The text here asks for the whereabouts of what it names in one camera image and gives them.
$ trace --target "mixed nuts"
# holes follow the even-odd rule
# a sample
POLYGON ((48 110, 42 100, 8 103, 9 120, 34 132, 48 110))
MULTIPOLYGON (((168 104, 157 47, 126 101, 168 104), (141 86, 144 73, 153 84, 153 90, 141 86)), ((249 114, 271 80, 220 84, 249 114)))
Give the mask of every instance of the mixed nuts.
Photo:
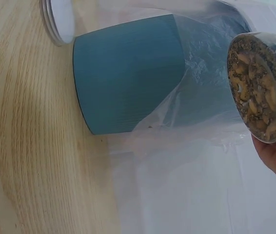
POLYGON ((232 41, 228 77, 237 109, 251 133, 276 142, 276 35, 241 34, 232 41))

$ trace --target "white surface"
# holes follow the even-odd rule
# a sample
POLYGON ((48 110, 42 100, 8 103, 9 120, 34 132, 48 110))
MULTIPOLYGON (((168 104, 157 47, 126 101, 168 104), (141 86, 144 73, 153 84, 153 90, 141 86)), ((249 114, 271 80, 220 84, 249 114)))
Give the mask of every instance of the white surface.
POLYGON ((50 0, 58 33, 64 43, 70 43, 75 34, 75 18, 71 0, 50 0))

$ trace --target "glass jar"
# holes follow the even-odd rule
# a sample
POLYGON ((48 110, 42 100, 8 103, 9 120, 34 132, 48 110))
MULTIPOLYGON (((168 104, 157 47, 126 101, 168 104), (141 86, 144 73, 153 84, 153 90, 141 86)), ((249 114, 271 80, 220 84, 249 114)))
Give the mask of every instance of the glass jar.
POLYGON ((244 123, 260 141, 276 143, 276 32, 236 36, 227 69, 244 123))

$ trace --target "clear plastic wrap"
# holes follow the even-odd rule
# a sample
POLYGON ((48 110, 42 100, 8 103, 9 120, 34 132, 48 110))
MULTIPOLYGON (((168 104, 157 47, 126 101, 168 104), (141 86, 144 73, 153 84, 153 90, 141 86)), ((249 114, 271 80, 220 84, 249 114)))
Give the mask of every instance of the clear plastic wrap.
POLYGON ((181 1, 133 2, 172 7, 186 72, 133 132, 110 136, 122 232, 275 233, 276 176, 235 107, 226 59, 237 34, 276 28, 276 8, 198 1, 198 11, 187 12, 192 5, 181 1))
POLYGON ((250 32, 232 6, 218 1, 197 3, 197 11, 175 15, 184 49, 184 77, 162 104, 141 121, 127 141, 134 152, 177 148, 203 138, 227 148, 247 134, 233 103, 226 70, 227 51, 238 34, 250 32))

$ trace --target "wood grain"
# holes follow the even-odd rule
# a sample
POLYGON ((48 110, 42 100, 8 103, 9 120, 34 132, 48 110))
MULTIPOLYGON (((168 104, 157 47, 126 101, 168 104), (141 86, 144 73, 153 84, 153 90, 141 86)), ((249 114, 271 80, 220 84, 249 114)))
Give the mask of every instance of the wood grain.
POLYGON ((82 118, 72 46, 38 0, 0 0, 0 234, 119 234, 107 141, 82 118))

